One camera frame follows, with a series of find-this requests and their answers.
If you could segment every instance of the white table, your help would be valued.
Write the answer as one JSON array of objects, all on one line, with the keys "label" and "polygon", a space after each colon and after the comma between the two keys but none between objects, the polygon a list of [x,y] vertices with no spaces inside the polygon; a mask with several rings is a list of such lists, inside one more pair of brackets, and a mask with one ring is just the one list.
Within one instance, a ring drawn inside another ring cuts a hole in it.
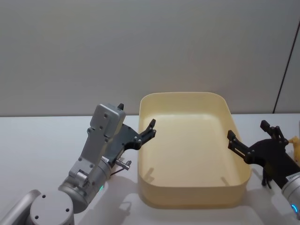
[{"label": "white table", "polygon": [[[299,135],[300,114],[234,115],[240,136],[251,145],[268,135],[261,120],[279,125],[286,138]],[[0,211],[32,189],[56,190],[78,159],[91,117],[0,118]],[[125,123],[135,130],[138,116]],[[128,150],[129,171],[113,176],[88,209],[75,216],[77,225],[295,225],[300,224],[274,182],[261,186],[262,168],[254,165],[240,206],[222,210],[158,210],[137,194],[137,151]]]}]

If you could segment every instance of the cream plastic bin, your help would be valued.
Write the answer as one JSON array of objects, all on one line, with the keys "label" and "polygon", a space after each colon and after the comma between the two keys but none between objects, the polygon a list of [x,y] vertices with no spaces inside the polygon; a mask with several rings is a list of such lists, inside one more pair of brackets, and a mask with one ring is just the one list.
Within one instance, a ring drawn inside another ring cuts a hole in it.
[{"label": "cream plastic bin", "polygon": [[155,208],[226,208],[237,205],[250,166],[227,148],[238,139],[226,101],[207,92],[155,93],[144,97],[139,131],[156,119],[156,137],[139,150],[141,199]]}]

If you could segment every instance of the blue led light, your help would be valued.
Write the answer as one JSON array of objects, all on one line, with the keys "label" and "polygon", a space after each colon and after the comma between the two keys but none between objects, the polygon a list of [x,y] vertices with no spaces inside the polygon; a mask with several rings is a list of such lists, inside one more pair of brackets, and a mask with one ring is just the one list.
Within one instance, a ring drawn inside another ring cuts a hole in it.
[{"label": "blue led light", "polygon": [[297,207],[294,204],[292,204],[291,207],[295,211],[295,213],[298,213],[298,209],[297,209]]}]

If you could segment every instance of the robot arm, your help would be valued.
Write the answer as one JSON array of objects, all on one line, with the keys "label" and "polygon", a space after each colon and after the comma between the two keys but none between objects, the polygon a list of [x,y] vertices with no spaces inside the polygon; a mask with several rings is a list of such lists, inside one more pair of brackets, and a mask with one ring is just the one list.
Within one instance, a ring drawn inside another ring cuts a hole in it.
[{"label": "robot arm", "polygon": [[127,149],[138,150],[155,137],[152,120],[138,134],[123,124],[123,104],[98,105],[88,128],[83,151],[57,191],[37,190],[23,197],[0,221],[0,225],[74,225],[74,214],[84,211],[119,165],[128,170],[131,161],[119,160]]},{"label": "robot arm", "polygon": [[285,152],[288,140],[284,138],[280,128],[270,127],[265,120],[261,122],[261,128],[271,138],[259,141],[251,147],[241,143],[234,132],[229,130],[228,148],[242,157],[245,163],[263,167],[262,185],[267,184],[271,188],[269,181],[274,180],[300,219],[300,167]]}]

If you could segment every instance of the plastic tray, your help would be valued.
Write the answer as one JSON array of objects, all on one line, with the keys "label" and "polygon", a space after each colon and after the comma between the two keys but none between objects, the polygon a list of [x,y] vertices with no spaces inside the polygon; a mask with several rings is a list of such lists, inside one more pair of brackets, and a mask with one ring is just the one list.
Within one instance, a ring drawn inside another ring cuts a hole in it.
[{"label": "plastic tray", "polygon": [[155,118],[156,137],[139,150],[141,199],[155,208],[237,205],[250,166],[230,151],[227,131],[240,139],[226,101],[208,92],[155,93],[141,101],[139,130]]}]

